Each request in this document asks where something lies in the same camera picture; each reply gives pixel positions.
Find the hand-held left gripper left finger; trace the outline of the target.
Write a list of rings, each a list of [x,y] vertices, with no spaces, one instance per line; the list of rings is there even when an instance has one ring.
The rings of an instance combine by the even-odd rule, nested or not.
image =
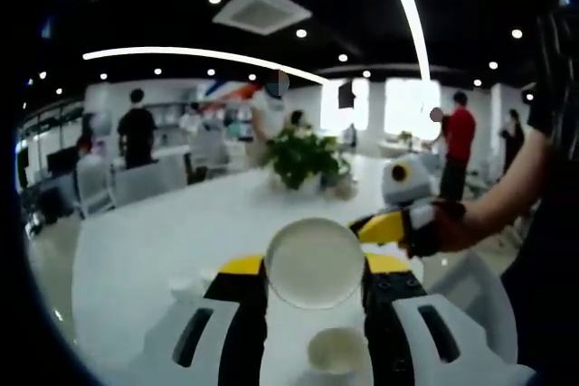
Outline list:
[[[267,338],[263,256],[232,259],[146,334],[145,385],[258,385]]]

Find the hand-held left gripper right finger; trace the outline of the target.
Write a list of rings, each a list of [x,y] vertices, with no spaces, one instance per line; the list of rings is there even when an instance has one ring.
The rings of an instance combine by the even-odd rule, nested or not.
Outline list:
[[[500,278],[476,253],[425,290],[407,269],[368,256],[362,303],[373,385],[530,385],[517,361],[514,313]]]

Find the person's right hand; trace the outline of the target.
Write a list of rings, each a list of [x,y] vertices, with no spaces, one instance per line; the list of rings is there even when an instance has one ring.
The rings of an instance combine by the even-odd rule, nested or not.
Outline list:
[[[410,231],[404,248],[411,258],[466,249],[470,242],[464,230],[466,207],[461,202],[435,200],[409,211]]]

